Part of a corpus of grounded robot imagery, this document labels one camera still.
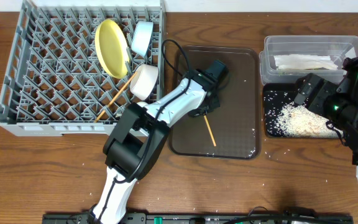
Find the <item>wooden chopstick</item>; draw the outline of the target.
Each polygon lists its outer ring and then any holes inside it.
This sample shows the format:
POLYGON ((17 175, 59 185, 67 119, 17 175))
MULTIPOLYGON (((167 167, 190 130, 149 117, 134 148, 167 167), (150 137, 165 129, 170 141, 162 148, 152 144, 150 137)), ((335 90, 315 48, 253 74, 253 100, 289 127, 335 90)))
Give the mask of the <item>wooden chopstick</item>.
POLYGON ((106 113, 107 109, 118 99, 118 97, 122 94, 122 92, 130 85, 131 81, 135 78, 137 75, 137 72, 135 72, 128 81, 123 85, 123 87, 114 95, 112 100, 104 107, 102 112, 99 114, 99 116, 95 119, 94 123, 97 123, 101 117, 106 113))
POLYGON ((207 129, 208 129, 208 132, 209 132, 209 135, 210 135, 212 144, 213 144, 214 147, 216 147, 216 146, 217 146, 217 145, 216 145, 216 141, 215 141, 215 138, 214 138, 214 135, 213 135, 211 126, 210 126, 210 124, 209 124, 208 118, 207 118, 206 115, 204 115, 203 118, 204 118, 204 121, 205 121, 205 123, 206 123, 206 127, 207 127, 207 129))

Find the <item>cream plastic cup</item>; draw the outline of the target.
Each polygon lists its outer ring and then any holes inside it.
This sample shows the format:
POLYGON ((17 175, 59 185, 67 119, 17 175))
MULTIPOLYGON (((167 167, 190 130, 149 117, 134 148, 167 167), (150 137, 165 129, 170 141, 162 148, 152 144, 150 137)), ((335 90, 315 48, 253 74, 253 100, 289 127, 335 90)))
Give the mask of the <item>cream plastic cup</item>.
POLYGON ((139 105, 141 108, 146 108, 149 104, 144 101, 140 101, 137 102, 137 105, 139 105))

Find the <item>white paper napkin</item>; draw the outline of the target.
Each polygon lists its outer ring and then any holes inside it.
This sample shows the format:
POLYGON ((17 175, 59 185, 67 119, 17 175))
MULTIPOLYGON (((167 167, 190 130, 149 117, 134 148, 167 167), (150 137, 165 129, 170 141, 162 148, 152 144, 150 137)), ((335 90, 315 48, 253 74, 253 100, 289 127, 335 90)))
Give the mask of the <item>white paper napkin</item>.
POLYGON ((275 55, 275 65, 278 70, 337 70, 338 66, 328 55, 275 55))

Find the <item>light blue plastic bowl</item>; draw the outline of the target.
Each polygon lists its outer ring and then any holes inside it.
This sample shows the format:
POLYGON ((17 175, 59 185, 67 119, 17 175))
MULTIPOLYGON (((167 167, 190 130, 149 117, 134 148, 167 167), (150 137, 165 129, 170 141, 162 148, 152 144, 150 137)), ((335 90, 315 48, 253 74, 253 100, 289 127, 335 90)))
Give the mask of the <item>light blue plastic bowl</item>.
POLYGON ((139 21, 135 26, 131 50, 141 57, 145 57, 152 38, 153 23, 139 21))

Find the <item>yellow plastic plate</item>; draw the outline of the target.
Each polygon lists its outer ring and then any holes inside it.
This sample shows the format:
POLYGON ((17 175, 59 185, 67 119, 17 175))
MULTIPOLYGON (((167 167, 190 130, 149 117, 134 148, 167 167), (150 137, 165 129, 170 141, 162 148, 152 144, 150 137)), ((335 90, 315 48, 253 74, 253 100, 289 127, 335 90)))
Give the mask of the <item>yellow plastic plate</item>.
POLYGON ((97 58, 103 70, 110 76, 122 79, 127 75, 129 62, 127 42, 116 22, 106 19, 97 26, 95 37, 97 58))

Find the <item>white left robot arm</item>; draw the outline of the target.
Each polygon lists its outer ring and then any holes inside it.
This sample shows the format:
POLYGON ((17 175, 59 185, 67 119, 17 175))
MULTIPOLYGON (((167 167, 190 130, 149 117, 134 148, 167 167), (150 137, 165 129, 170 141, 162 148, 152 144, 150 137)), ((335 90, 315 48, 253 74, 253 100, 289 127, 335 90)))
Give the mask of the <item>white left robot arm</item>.
POLYGON ((205 116, 219 108, 218 91, 228 69, 215 60, 206 70, 189 70, 180 84, 155 103, 130 104, 103 146, 106 183, 88 223, 119 223, 136 182, 156 163, 172 126, 182 117, 205 116))

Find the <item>clear plastic waste bin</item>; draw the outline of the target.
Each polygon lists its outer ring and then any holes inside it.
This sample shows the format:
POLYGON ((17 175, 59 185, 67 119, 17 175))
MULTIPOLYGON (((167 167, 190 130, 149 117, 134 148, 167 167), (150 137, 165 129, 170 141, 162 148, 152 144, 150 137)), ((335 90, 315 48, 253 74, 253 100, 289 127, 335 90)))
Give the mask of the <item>clear plastic waste bin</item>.
POLYGON ((340 83, 346 72, 342 69, 345 58, 358 57, 358 36, 354 35, 271 35, 264 40, 259 53, 262 84, 295 83, 309 73, 315 73, 333 83, 340 83), (275 55, 328 55, 337 70, 278 70, 275 55))

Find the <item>dark brown serving tray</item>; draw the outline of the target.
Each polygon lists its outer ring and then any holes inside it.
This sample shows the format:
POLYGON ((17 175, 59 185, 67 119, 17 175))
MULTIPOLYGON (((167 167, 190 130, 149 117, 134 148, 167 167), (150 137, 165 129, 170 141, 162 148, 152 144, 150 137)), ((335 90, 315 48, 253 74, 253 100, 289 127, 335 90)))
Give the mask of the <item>dark brown serving tray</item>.
POLYGON ((175 123, 169 148, 181 156, 226 159, 256 158, 260 153, 262 118, 260 115, 259 58, 248 48, 191 46, 184 48, 193 68, 206 70, 214 60, 228 68, 219 91, 220 107, 207 114, 216 147, 213 146, 202 116, 188 115, 175 123))

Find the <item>grey plastic dish rack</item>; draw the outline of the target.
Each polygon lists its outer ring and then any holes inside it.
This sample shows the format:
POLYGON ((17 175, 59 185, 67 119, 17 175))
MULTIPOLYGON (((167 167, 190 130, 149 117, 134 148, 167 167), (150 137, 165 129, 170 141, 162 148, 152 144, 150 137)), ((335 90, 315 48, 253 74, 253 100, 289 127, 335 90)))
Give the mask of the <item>grey plastic dish rack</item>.
POLYGON ((126 80, 108 75, 96 56, 95 33, 110 19, 128 43, 139 21, 152 22, 145 57, 127 49, 129 74, 142 64, 163 69, 162 1, 143 6, 41 7, 21 5, 0 94, 0 127, 16 136, 109 134, 124 109, 137 101, 127 87, 94 123, 126 80))

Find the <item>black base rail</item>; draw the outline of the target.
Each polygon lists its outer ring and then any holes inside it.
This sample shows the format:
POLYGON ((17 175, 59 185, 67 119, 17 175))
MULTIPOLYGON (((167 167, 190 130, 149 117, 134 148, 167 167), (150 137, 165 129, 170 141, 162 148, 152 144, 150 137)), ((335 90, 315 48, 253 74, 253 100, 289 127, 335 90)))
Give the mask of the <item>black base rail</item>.
MULTIPOLYGON (((211 215, 148 215, 145 213, 127 213, 119 223, 123 224, 220 224, 233 219, 243 218, 242 216, 211 216, 211 215)), ((354 223, 350 216, 320 216, 320 220, 337 223, 354 223)), ((74 215, 67 214, 45 214, 42 217, 42 224, 86 224, 88 223, 88 214, 79 213, 74 215)), ((274 221, 274 220, 256 220, 239 223, 307 223, 294 221, 274 221)))

